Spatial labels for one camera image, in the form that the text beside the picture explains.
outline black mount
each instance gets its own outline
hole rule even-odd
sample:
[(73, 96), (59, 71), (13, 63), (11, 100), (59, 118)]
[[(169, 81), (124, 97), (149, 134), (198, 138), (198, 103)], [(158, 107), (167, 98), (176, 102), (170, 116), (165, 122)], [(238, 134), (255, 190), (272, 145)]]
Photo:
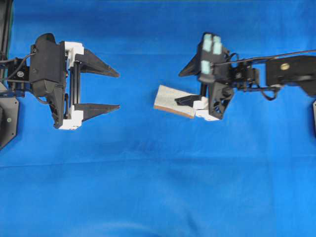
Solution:
[[(258, 57), (231, 61), (236, 53), (223, 47), (221, 38), (213, 33), (204, 33), (197, 46), (197, 53), (179, 73), (180, 77), (197, 76), (201, 82), (198, 96), (186, 96), (175, 101), (180, 106), (191, 106), (208, 92), (208, 112), (222, 119), (229, 102), (234, 96), (234, 88), (244, 92), (259, 91), (268, 100), (274, 100), (284, 85), (300, 86), (309, 96), (316, 95), (316, 57), (294, 56), (277, 58), (276, 56)], [(254, 64), (266, 64), (266, 85), (260, 87), (259, 70)], [(270, 97), (265, 91), (271, 91)]]

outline white plastic part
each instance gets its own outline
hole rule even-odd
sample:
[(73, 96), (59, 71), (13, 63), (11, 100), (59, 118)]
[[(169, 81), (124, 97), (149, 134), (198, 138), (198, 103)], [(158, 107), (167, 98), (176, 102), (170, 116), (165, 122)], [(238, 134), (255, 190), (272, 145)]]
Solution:
[(218, 118), (208, 114), (208, 99), (202, 97), (201, 100), (193, 102), (193, 108), (196, 110), (196, 116), (204, 118), (206, 121), (216, 121)]
[(212, 116), (212, 115), (209, 115), (208, 114), (208, 109), (206, 110), (197, 110), (196, 111), (196, 116), (197, 117), (202, 117), (204, 118), (206, 121), (216, 121), (216, 120), (219, 120), (218, 118)]
[(64, 119), (63, 125), (59, 128), (62, 130), (76, 130), (82, 125), (83, 111), (75, 110), (75, 106), (72, 105), (69, 108), (70, 119)]
[(195, 110), (204, 110), (208, 106), (208, 99), (206, 97), (202, 97), (201, 100), (195, 100), (193, 102), (193, 108)]
[(65, 41), (65, 51), (68, 52), (67, 68), (74, 66), (76, 54), (84, 55), (82, 43)]

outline blue fabric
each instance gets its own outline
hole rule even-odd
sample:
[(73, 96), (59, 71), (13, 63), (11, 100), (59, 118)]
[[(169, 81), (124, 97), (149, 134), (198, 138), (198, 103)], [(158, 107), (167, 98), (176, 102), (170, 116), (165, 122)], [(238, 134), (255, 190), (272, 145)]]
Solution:
[[(204, 31), (240, 56), (316, 48), (314, 1), (14, 1), (10, 56), (46, 32), (120, 72), (82, 76), (82, 102), (121, 104), (77, 131), (20, 99), (18, 136), (0, 152), (0, 237), (314, 236), (312, 102), (286, 87), (269, 102), (237, 92), (222, 121), (153, 109)], [(264, 67), (261, 69), (264, 84)]]

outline sponge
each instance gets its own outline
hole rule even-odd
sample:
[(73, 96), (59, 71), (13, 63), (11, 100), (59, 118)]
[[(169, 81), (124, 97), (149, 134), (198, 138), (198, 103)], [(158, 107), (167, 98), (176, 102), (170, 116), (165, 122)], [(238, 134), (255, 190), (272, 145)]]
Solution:
[(164, 85), (159, 86), (159, 90), (155, 99), (154, 109), (171, 112), (194, 119), (195, 109), (190, 106), (179, 106), (174, 99), (193, 95), (181, 90), (176, 90)]

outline wire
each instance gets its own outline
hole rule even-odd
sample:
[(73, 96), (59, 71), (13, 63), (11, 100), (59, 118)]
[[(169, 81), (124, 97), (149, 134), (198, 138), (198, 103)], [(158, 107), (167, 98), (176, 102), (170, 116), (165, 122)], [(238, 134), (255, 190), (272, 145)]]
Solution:
[(239, 60), (239, 55), (237, 53), (232, 53), (229, 57), (228, 57), (228, 62), (236, 55), (237, 60)]
[(8, 60), (0, 60), (0, 64), (5, 64), (5, 63), (13, 62), (14, 60), (15, 60), (15, 58), (13, 58), (13, 59), (8, 59)]
[(260, 60), (269, 60), (277, 57), (284, 57), (284, 56), (290, 56), (294, 54), (301, 54), (301, 53), (315, 53), (316, 49), (311, 50), (304, 50), (304, 51), (298, 51), (298, 52), (292, 52), (292, 53), (284, 53), (284, 54), (278, 54), (273, 56), (264, 56), (264, 57), (254, 57), (254, 58), (248, 58), (248, 59), (242, 59), (242, 60), (236, 60), (236, 61), (230, 61), (230, 62), (224, 62), (224, 63), (214, 63), (213, 65), (226, 65), (226, 64), (232, 64), (232, 63), (243, 63), (243, 62), (250, 62), (250, 61), (260, 61)]
[(23, 64), (24, 64), (24, 62), (27, 60), (27, 58), (28, 58), (28, 57), (31, 57), (32, 55), (35, 55), (35, 53), (30, 53), (30, 54), (26, 55), (26, 56), (22, 59), (20, 65), (14, 70), (13, 73), (11, 73), (11, 75), (7, 76), (6, 78), (1, 78), (0, 80), (2, 80), (2, 81), (7, 80), (8, 82), (16, 82), (15, 80), (10, 81), (10, 78), (14, 77), (15, 74), (17, 74), (17, 72), (23, 67)]
[(40, 103), (42, 103), (42, 104), (45, 104), (45, 105), (48, 105), (49, 104), (49, 102), (48, 101), (43, 101), (43, 100), (41, 100), (39, 97), (37, 97), (37, 96), (35, 96), (35, 98), (40, 102)]
[(264, 92), (264, 88), (260, 87), (259, 84), (256, 84), (256, 86), (260, 89), (260, 92), (263, 95), (263, 97), (265, 97), (269, 101), (272, 101), (272, 100), (276, 99), (277, 98), (277, 93), (280, 91), (280, 88), (277, 87), (275, 90), (273, 90), (273, 97), (270, 97)]

